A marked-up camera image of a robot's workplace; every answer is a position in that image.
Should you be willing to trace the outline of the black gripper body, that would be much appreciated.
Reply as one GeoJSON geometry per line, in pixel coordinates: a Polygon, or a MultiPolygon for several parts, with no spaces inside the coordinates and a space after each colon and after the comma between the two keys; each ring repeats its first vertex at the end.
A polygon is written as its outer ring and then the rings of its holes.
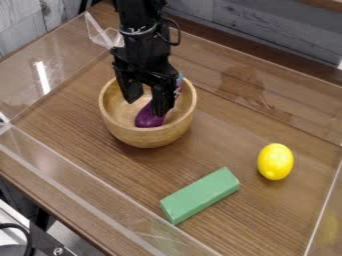
{"type": "Polygon", "coordinates": [[[180,41],[172,40],[170,25],[121,26],[119,34],[125,45],[111,48],[119,85],[134,87],[145,83],[151,87],[176,87],[180,72],[169,58],[172,47],[178,46],[180,41]]]}

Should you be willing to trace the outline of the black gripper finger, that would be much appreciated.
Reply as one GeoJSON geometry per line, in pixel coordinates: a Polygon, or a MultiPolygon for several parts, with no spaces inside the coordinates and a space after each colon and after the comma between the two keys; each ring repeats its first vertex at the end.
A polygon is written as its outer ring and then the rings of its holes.
{"type": "Polygon", "coordinates": [[[162,79],[153,82],[150,87],[153,92],[153,112],[158,117],[162,117],[176,105],[177,80],[162,79]]]}
{"type": "Polygon", "coordinates": [[[141,82],[141,72],[130,71],[118,66],[115,66],[114,69],[125,100],[133,104],[145,93],[141,82]]]}

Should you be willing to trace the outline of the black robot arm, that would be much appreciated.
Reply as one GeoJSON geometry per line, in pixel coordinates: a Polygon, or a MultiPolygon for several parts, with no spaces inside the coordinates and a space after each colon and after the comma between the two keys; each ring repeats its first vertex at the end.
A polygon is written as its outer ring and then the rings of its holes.
{"type": "Polygon", "coordinates": [[[119,34],[125,45],[110,50],[123,98],[134,103],[147,85],[153,93],[153,113],[162,117],[174,108],[180,72],[170,63],[170,25],[178,24],[165,16],[166,0],[113,0],[119,14],[119,34]]]}

